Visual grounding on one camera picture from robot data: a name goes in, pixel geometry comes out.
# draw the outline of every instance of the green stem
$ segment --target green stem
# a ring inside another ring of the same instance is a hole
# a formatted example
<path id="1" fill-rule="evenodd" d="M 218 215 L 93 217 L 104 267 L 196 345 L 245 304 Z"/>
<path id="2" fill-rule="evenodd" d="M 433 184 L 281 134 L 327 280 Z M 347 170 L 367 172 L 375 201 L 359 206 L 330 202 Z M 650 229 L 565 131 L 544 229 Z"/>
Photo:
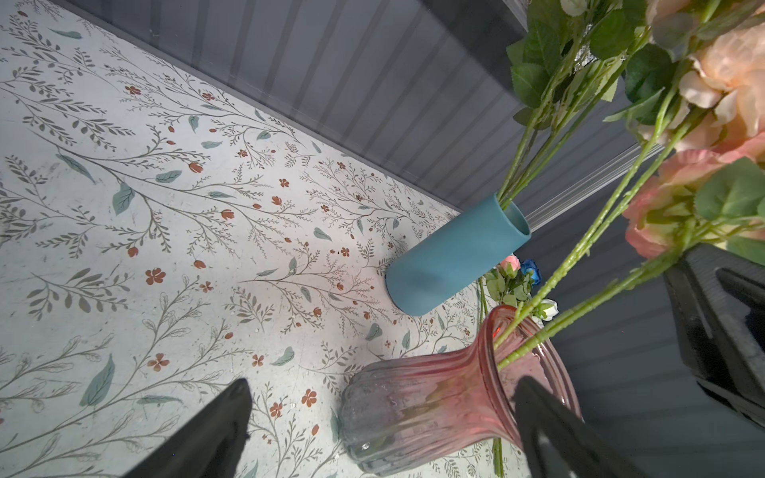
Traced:
<path id="1" fill-rule="evenodd" d="M 672 250 L 670 252 L 665 252 L 656 259 L 644 262 L 643 265 L 636 269 L 622 282 L 618 282 L 605 288 L 605 290 L 603 290 L 600 294 L 587 299 L 585 302 L 580 303 L 571 310 L 564 312 L 559 317 L 556 317 L 552 324 L 534 334 L 534 336 L 524 342 L 522 346 L 505 357 L 497 365 L 497 369 L 502 370 L 509 364 L 526 355 L 528 352 L 531 352 L 541 343 L 549 340 L 558 332 L 573 324 L 579 317 L 584 316 L 588 312 L 595 309 L 597 306 L 603 304 L 605 301 L 608 301 L 614 295 L 619 294 L 621 291 L 632 289 L 635 286 L 662 274 L 677 261 L 678 257 L 679 253 L 676 250 Z"/>
<path id="2" fill-rule="evenodd" d="M 657 138 L 663 133 L 664 129 L 666 129 L 666 126 L 672 121 L 671 118 L 665 119 L 665 114 L 669 108 L 672 98 L 674 97 L 675 91 L 676 88 L 672 88 L 672 90 L 670 90 L 670 92 L 665 97 L 661 107 L 659 108 L 659 113 L 656 116 L 656 127 L 654 128 L 651 139 L 643 146 L 643 150 L 640 152 L 640 155 L 635 160 L 627 174 L 624 175 L 616 190 L 614 190 L 614 192 L 611 194 L 611 197 L 608 199 L 606 205 L 598 214 L 595 221 L 592 223 L 592 225 L 590 225 L 588 231 L 584 234 L 574 249 L 568 254 L 568 257 L 566 257 L 566 259 L 558 267 L 552 277 L 542 286 L 542 289 L 539 291 L 539 293 L 537 293 L 537 295 L 535 295 L 528 304 L 518 310 L 516 317 L 510 326 L 507 327 L 502 335 L 497 337 L 496 341 L 494 342 L 495 350 L 500 345 L 502 345 L 502 343 L 507 340 L 507 337 L 509 337 L 510 334 L 515 331 L 518 325 L 523 322 L 524 319 L 526 319 L 526 316 L 529 314 L 529 312 L 534 310 L 534 307 L 537 307 L 542 303 L 542 300 L 547 297 L 547 294 L 549 294 L 550 291 L 556 285 L 558 285 L 558 283 L 568 274 L 569 271 L 571 271 L 574 265 L 576 265 L 576 263 L 584 256 L 584 254 L 589 251 L 590 247 L 592 247 L 595 241 L 600 238 L 607 227 L 624 211 L 624 209 L 627 208 L 627 205 L 635 196 L 635 194 L 637 194 L 643 184 L 651 176 L 651 174 L 653 174 L 653 172 L 656 171 L 656 169 L 667 158 L 667 156 L 669 156 L 669 153 L 672 152 L 674 146 L 678 141 L 680 141 L 680 139 L 685 136 L 692 124 L 695 123 L 696 118 L 688 115 L 688 118 L 686 118 L 683 124 L 675 131 L 672 140 L 664 149 L 662 154 L 656 159 L 656 161 L 654 161 L 652 167 L 649 168 L 649 170 L 642 177 L 640 177 L 640 179 L 633 186 L 633 189 L 625 194 L 622 202 L 616 209 L 614 209 L 614 204 L 616 204 L 619 197 L 627 188 L 627 185 L 632 181 L 632 178 L 635 176 L 635 174 L 637 174 L 638 168 L 646 159 L 649 151 L 653 148 Z"/>

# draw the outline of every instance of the blue vase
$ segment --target blue vase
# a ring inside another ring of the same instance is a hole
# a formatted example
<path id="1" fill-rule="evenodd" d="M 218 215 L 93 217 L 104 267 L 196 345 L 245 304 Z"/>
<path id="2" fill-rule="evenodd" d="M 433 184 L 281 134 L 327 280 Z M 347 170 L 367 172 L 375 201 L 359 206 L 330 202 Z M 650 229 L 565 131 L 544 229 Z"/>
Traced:
<path id="1" fill-rule="evenodd" d="M 455 217 L 388 267 L 393 303 L 425 315 L 476 281 L 531 238 L 518 207 L 503 211 L 496 194 Z"/>

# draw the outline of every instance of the floral tablecloth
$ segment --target floral tablecloth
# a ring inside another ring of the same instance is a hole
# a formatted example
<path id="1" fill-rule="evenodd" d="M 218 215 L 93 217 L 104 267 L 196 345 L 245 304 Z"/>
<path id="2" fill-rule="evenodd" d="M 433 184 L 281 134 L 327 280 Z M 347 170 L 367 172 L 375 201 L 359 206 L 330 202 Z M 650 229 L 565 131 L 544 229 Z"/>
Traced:
<path id="1" fill-rule="evenodd" d="M 409 317 L 383 281 L 454 212 L 55 5 L 0 25 L 0 478 L 121 476 L 237 377 L 238 476 L 363 475 L 349 378 L 476 332 L 474 288 Z M 401 476 L 491 470 L 482 443 Z"/>

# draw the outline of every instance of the artificial flower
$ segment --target artificial flower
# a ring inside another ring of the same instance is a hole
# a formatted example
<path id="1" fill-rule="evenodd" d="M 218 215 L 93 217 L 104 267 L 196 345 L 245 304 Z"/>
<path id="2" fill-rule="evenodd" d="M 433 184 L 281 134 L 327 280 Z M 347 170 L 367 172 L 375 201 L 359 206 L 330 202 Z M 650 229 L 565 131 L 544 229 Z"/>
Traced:
<path id="1" fill-rule="evenodd" d="M 678 224 L 672 218 L 680 220 L 689 215 L 699 187 L 714 172 L 741 158 L 765 163 L 765 132 L 730 151 L 724 148 L 681 151 L 665 161 L 659 167 L 659 175 L 646 181 L 624 211 L 630 220 L 627 241 L 647 259 L 669 249 Z"/>
<path id="2" fill-rule="evenodd" d="M 539 268 L 536 266 L 534 259 L 527 259 L 521 262 L 521 274 L 526 275 L 531 272 L 531 278 L 533 280 L 532 285 L 537 285 L 542 282 L 542 274 L 539 272 Z"/>

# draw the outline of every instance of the green leaf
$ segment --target green leaf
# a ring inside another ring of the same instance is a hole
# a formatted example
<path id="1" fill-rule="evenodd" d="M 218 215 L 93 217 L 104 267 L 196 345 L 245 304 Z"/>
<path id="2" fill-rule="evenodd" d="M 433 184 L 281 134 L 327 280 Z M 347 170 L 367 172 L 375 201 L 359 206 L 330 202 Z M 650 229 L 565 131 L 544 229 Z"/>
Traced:
<path id="1" fill-rule="evenodd" d="M 656 71 L 662 73 L 651 78 L 648 88 L 641 89 L 646 79 Z M 647 44 L 638 50 L 627 64 L 624 74 L 624 92 L 631 102 L 639 102 L 668 86 L 672 82 L 674 72 L 672 58 L 666 50 L 654 44 Z"/>
<path id="2" fill-rule="evenodd" d="M 511 65 L 518 65 L 523 63 L 523 50 L 525 46 L 526 39 L 521 38 L 514 44 L 508 45 L 507 48 L 505 48 L 505 53 L 507 53 L 507 58 L 510 60 Z"/>
<path id="3" fill-rule="evenodd" d="M 744 0 L 722 15 L 698 28 L 696 36 L 702 40 L 714 40 L 745 22 L 762 5 L 762 0 Z"/>
<path id="4" fill-rule="evenodd" d="M 627 16 L 627 23 L 632 25 L 633 29 L 646 24 L 646 10 L 648 4 L 646 0 L 622 0 L 622 9 Z"/>
<path id="5" fill-rule="evenodd" d="M 319 239 L 324 239 L 324 240 L 327 240 L 327 241 L 331 241 L 332 240 L 331 237 L 329 237 L 324 231 L 322 231 L 321 229 L 319 229 L 317 227 L 314 227 L 314 236 L 318 237 Z"/>
<path id="6" fill-rule="evenodd" d="M 728 251 L 759 265 L 765 265 L 765 241 L 733 236 L 728 240 Z"/>
<path id="7" fill-rule="evenodd" d="M 222 197 L 233 197 L 230 194 L 221 193 L 220 191 L 210 191 L 207 193 L 207 197 L 215 197 L 215 198 L 222 198 Z"/>
<path id="8" fill-rule="evenodd" d="M 295 357 L 295 351 L 292 349 L 292 347 L 287 347 L 285 349 L 285 352 L 282 354 L 282 356 L 276 359 L 275 362 L 272 362 L 271 365 L 283 366 L 284 364 L 288 363 L 290 360 L 294 359 L 294 357 Z"/>
<path id="9" fill-rule="evenodd" d="M 150 405 L 150 404 L 156 403 L 157 406 L 163 403 L 168 403 L 168 402 L 183 403 L 184 401 L 181 400 L 180 398 L 169 397 L 167 395 L 146 395 L 145 397 L 141 397 L 135 401 L 135 403 L 139 405 Z"/>
<path id="10" fill-rule="evenodd" d="M 513 65 L 513 91 L 523 104 L 539 108 L 542 104 L 542 94 L 550 81 L 545 68 L 534 63 Z"/>
<path id="11" fill-rule="evenodd" d="M 627 117 L 642 117 L 646 114 L 650 114 L 650 112 L 653 110 L 653 107 L 656 106 L 656 104 L 659 101 L 659 98 L 661 98 L 661 95 L 663 93 L 663 89 L 657 91 L 653 94 L 653 96 L 649 98 L 645 98 L 634 105 L 629 105 L 626 108 L 620 109 L 619 111 L 615 112 L 613 115 L 606 116 L 603 118 L 603 121 L 608 122 L 614 122 L 619 121 L 622 118 Z"/>
<path id="12" fill-rule="evenodd" d="M 688 13 L 668 15 L 651 25 L 653 41 L 668 50 L 684 44 L 695 30 L 696 20 Z"/>
<path id="13" fill-rule="evenodd" d="M 255 462 L 255 465 L 252 467 L 252 469 L 248 471 L 243 478 L 258 478 L 258 462 L 257 461 Z"/>
<path id="14" fill-rule="evenodd" d="M 112 379 L 114 379 L 114 360 L 112 360 L 112 354 L 109 354 L 109 361 L 106 366 L 96 374 L 90 381 L 90 385 L 85 390 L 82 400 L 80 400 L 81 407 L 92 407 L 98 405 L 106 398 L 109 393 L 109 387 L 112 386 Z"/>
<path id="15" fill-rule="evenodd" d="M 524 126 L 528 126 L 531 122 L 531 117 L 534 114 L 534 110 L 531 108 L 523 108 L 520 109 L 515 115 L 513 115 L 513 119 L 515 119 L 518 123 Z M 550 124 L 552 123 L 552 117 L 548 115 L 547 118 L 542 119 L 542 124 L 537 125 L 534 129 L 547 129 L 550 127 Z"/>
<path id="16" fill-rule="evenodd" d="M 375 322 L 372 324 L 372 326 L 369 328 L 369 332 L 366 334 L 366 341 L 369 342 L 370 340 L 374 340 L 382 334 L 383 331 L 380 329 L 380 326 L 377 325 L 377 322 Z"/>
<path id="17" fill-rule="evenodd" d="M 81 35 L 77 31 L 61 31 L 61 30 L 54 30 L 53 28 L 48 28 L 48 30 L 50 30 L 50 31 L 52 31 L 54 33 L 58 33 L 62 37 L 74 38 L 75 40 L 82 40 L 83 39 L 83 35 Z"/>
<path id="18" fill-rule="evenodd" d="M 624 10 L 612 10 L 595 27 L 590 38 L 590 52 L 601 60 L 626 50 L 635 36 L 635 27 Z"/>
<path id="19" fill-rule="evenodd" d="M 126 183 L 119 184 L 119 191 L 112 196 L 114 214 L 124 213 L 130 207 L 130 201 L 135 197 L 135 191 Z"/>
<path id="20" fill-rule="evenodd" d="M 552 75 L 561 62 L 560 43 L 556 29 L 539 20 L 529 20 L 523 62 L 542 65 Z"/>
<path id="21" fill-rule="evenodd" d="M 176 179 L 178 179 L 178 176 L 181 175 L 182 171 L 168 171 L 167 173 L 160 173 L 155 176 L 155 180 L 158 183 L 172 183 Z"/>
<path id="22" fill-rule="evenodd" d="M 587 0 L 561 0 L 561 7 L 569 17 L 578 17 L 587 10 Z"/>
<path id="23" fill-rule="evenodd" d="M 765 171 L 741 158 L 715 172 L 696 193 L 696 213 L 707 220 L 756 216 L 765 198 Z"/>
<path id="24" fill-rule="evenodd" d="M 80 173 L 83 176 L 85 176 L 88 179 L 90 179 L 93 182 L 93 184 L 96 183 L 96 180 L 93 179 L 93 176 L 91 176 L 90 173 L 88 172 L 88 170 L 85 169 L 85 167 L 83 165 L 81 165 L 79 162 L 73 160 L 69 156 L 64 156 L 63 154 L 56 154 L 56 158 L 59 158 L 63 162 L 67 163 L 67 165 L 69 167 L 71 167 L 72 169 L 74 169 L 78 173 Z"/>

